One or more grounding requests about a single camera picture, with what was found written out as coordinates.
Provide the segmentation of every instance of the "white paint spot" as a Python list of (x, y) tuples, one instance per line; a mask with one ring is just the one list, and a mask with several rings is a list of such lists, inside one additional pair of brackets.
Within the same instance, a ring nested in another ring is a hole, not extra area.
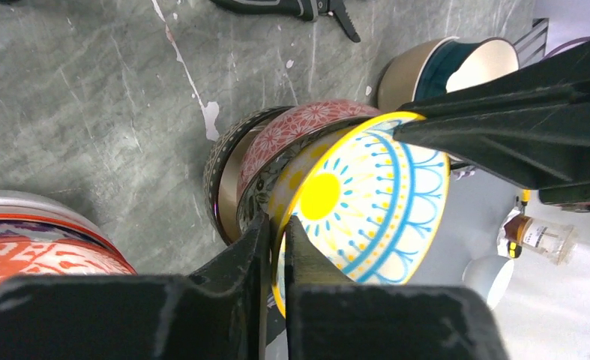
[(189, 80), (191, 88), (193, 89), (193, 94), (195, 95), (195, 99), (197, 99), (197, 102), (199, 104), (199, 108), (202, 110), (202, 117), (204, 118), (204, 126), (206, 127), (206, 138), (209, 140), (215, 141), (215, 140), (217, 140), (218, 137), (220, 137), (220, 134), (217, 132), (217, 129), (215, 128), (215, 120), (217, 119), (217, 116), (220, 114), (220, 106), (217, 105), (217, 103), (214, 101), (209, 101), (209, 102), (207, 102), (206, 106), (204, 106), (204, 103), (202, 102), (202, 99), (199, 96), (199, 92), (197, 91), (196, 84), (193, 81), (193, 77), (191, 77), (191, 74), (189, 73), (189, 67), (187, 66), (187, 63), (182, 58), (182, 54), (180, 53), (180, 49), (178, 48), (178, 44), (175, 42), (175, 38), (173, 37), (173, 34), (171, 33), (171, 29), (169, 28), (169, 25), (166, 23), (166, 20), (164, 19), (164, 15), (162, 14), (162, 11), (160, 10), (160, 5), (157, 3), (157, 0), (151, 0), (151, 3), (154, 5), (154, 10), (155, 10), (156, 14), (158, 15), (158, 17), (160, 17), (160, 19), (164, 23), (164, 32), (166, 33), (166, 39), (169, 40), (169, 42), (171, 43), (171, 46), (175, 50), (175, 60), (177, 62), (179, 62), (180, 64), (182, 64), (182, 67), (184, 68), (184, 73), (186, 74), (186, 77)]

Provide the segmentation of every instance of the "gray marble surface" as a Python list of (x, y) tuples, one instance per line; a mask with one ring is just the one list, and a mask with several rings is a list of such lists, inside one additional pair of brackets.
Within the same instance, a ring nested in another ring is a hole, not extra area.
[(262, 107), (371, 102), (395, 55), (445, 35), (514, 41), (532, 4), (346, 0), (359, 44), (332, 18), (237, 16), (206, 0), (0, 5), (0, 188), (91, 218), (141, 273), (191, 272), (224, 247), (202, 206), (217, 132)]

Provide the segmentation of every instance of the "black object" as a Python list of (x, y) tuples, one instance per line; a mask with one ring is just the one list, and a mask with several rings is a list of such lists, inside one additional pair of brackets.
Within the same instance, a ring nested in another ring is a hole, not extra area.
[(590, 193), (590, 42), (492, 82), (402, 105), (394, 139), (453, 154), (555, 200)]
[(343, 0), (211, 0), (217, 6), (237, 14), (280, 14), (316, 21), (319, 15), (334, 16), (348, 38), (361, 42), (343, 4)]
[[(186, 276), (26, 276), (0, 286), (0, 359), (264, 359), (268, 217)], [(289, 358), (506, 359), (470, 290), (359, 286), (294, 219)]]

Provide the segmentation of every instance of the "red patterned bowl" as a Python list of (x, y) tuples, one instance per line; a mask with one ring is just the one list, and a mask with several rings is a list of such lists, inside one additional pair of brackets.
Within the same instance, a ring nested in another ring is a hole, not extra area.
[(380, 114), (380, 110), (352, 100), (307, 103), (281, 114), (257, 135), (242, 159), (237, 200), (240, 200), (251, 180), (291, 144), (341, 119)]
[(30, 241), (26, 236), (0, 238), (0, 283), (14, 275), (129, 275), (124, 260), (79, 240)]

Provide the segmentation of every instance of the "white bowl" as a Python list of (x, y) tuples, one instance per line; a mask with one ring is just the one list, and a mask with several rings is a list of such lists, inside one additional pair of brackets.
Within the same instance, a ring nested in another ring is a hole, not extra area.
[(494, 309), (507, 291), (514, 271), (514, 260), (499, 255), (489, 255), (469, 262), (463, 273), (465, 285)]

